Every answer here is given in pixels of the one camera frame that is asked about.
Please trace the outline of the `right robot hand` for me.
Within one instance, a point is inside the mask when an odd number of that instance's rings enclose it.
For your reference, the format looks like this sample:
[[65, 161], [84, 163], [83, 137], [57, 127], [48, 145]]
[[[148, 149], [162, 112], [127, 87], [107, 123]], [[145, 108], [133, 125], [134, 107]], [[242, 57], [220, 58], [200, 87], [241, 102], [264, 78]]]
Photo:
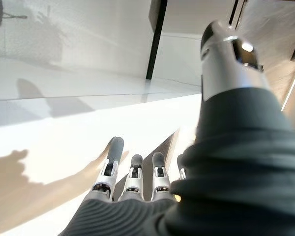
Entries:
[[202, 101], [196, 139], [169, 181], [153, 156], [150, 201], [135, 155], [120, 199], [112, 200], [123, 139], [64, 236], [295, 236], [295, 131], [271, 91], [253, 45], [219, 21], [200, 47]]

